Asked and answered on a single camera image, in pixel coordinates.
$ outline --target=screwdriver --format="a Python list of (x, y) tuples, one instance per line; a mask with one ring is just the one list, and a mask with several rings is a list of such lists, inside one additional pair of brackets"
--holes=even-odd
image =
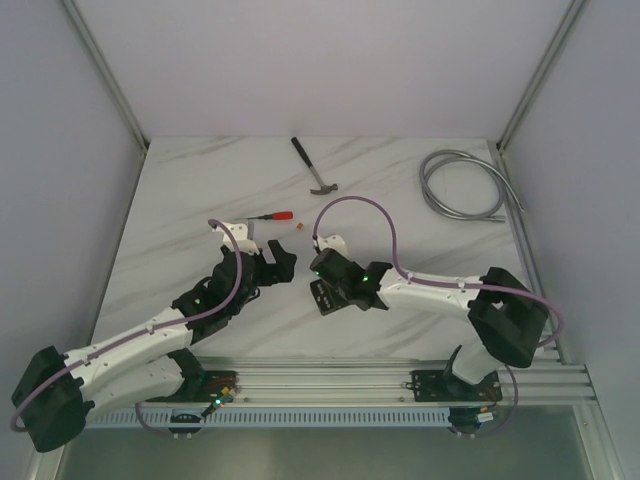
[(260, 215), (259, 217), (247, 217), (247, 220), (291, 220), (293, 212), (276, 212), (269, 215)]

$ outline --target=marble surface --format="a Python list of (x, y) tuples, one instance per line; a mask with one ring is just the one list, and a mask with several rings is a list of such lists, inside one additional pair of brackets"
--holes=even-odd
[[(300, 141), (327, 183), (339, 190), (314, 196), (315, 180), (288, 138), (159, 137), (149, 155), (95, 330), (94, 340), (133, 327), (170, 305), (220, 260), (220, 240), (208, 218), (293, 210), (287, 222), (256, 222), (265, 247), (278, 239), (298, 255), (291, 284), (262, 289), (229, 326), (194, 351), (211, 356), (382, 356), (446, 359), (473, 337), (470, 325), (415, 310), (361, 312), (349, 307), (322, 317), (309, 292), (316, 277), (311, 230), (318, 211), (342, 195), (380, 202), (396, 222), (405, 268), (440, 275), (481, 275), (490, 266), (523, 271), (510, 225), (458, 222), (438, 216), (422, 200), (420, 161), (443, 148), (490, 160), (485, 140), (419, 138), (305, 138)], [(453, 164), (431, 180), (453, 207), (481, 211), (496, 199), (478, 167)], [(300, 231), (296, 224), (302, 222)], [(339, 233), (361, 264), (389, 261), (390, 236), (379, 212), (360, 202), (336, 205), (321, 234)]]

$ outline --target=metal grate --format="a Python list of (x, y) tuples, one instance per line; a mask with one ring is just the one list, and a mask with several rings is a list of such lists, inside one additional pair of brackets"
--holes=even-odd
[[(142, 416), (154, 427), (185, 427), (172, 424), (171, 416), (199, 415), (201, 409), (144, 408)], [(229, 408), (218, 410), (203, 427), (448, 427), (449, 409), (411, 408)], [(100, 417), (87, 428), (138, 427), (133, 408)]]

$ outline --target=hammer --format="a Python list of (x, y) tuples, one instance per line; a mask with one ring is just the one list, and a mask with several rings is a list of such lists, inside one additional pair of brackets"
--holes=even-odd
[(302, 148), (302, 145), (300, 145), (300, 142), (296, 137), (293, 137), (291, 139), (291, 143), (293, 143), (293, 146), (296, 147), (298, 154), (300, 155), (304, 163), (307, 164), (307, 167), (309, 167), (309, 170), (311, 170), (311, 173), (313, 173), (313, 176), (316, 177), (316, 180), (320, 184), (320, 190), (311, 189), (309, 191), (313, 195), (328, 195), (334, 190), (337, 190), (338, 189), (337, 183), (334, 183), (333, 185), (325, 185), (325, 183), (322, 181), (322, 178), (320, 178), (320, 175), (318, 174), (315, 167), (313, 166), (313, 163), (311, 163), (311, 159), (309, 159), (309, 155), (307, 155), (307, 152), (304, 151), (304, 148)]

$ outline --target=robotic arm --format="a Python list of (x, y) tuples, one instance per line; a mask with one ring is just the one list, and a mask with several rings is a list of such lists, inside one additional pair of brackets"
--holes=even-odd
[[(361, 310), (416, 308), (471, 323), (477, 338), (453, 352), (443, 374), (452, 398), (468, 400), (477, 393), (475, 387), (503, 364), (518, 368), (531, 365), (548, 309), (522, 296), (465, 289), (467, 284), (488, 284), (526, 290), (506, 270), (492, 267), (485, 276), (466, 278), (407, 272), (407, 280), (390, 263), (372, 262), (362, 268), (351, 261), (339, 235), (318, 237), (315, 244), (318, 255), (311, 270), (321, 281), (313, 282), (311, 290), (323, 315), (348, 305)], [(416, 279), (460, 288), (425, 286)]]
[(120, 407), (164, 397), (184, 402), (198, 398), (206, 374), (190, 347), (227, 326), (231, 317), (259, 296), (259, 287), (291, 282), (297, 260), (277, 240), (270, 240), (275, 263), (269, 264), (252, 239), (251, 222), (224, 226), (233, 232), (242, 265), (235, 295), (231, 294), (237, 283), (238, 259), (234, 242), (225, 233), (222, 262), (171, 307), (104, 342), (62, 355), (51, 346), (34, 355), (12, 395), (16, 407), (47, 379), (78, 364), (33, 398), (20, 414), (37, 451), (64, 445), (87, 421)]

